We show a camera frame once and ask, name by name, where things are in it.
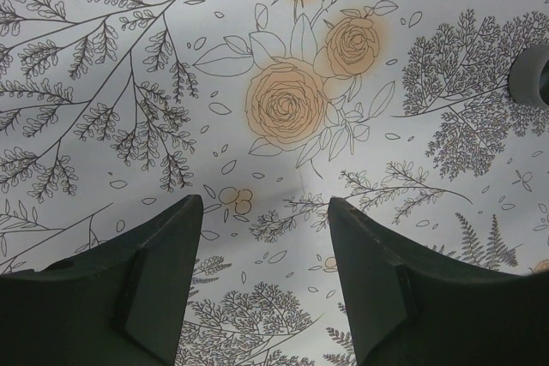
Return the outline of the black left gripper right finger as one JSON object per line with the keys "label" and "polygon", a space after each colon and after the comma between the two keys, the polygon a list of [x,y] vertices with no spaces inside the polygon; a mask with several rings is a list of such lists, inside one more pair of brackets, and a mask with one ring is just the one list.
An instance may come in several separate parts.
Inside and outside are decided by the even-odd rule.
{"label": "black left gripper right finger", "polygon": [[328,216],[358,364],[547,364],[547,272],[455,260],[341,198]]}

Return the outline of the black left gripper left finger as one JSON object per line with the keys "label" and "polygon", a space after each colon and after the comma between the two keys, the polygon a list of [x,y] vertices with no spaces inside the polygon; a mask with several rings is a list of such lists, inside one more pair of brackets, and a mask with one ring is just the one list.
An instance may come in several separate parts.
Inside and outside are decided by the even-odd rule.
{"label": "black left gripper left finger", "polygon": [[202,215],[189,195],[42,271],[4,274],[2,364],[174,364]]}

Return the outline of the small dark round cap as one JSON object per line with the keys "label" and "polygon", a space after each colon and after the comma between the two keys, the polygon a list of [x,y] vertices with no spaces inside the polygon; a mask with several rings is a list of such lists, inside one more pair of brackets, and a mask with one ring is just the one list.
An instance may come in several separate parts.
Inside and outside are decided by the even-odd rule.
{"label": "small dark round cap", "polygon": [[548,44],[519,54],[510,69],[509,90],[516,103],[548,110]]}

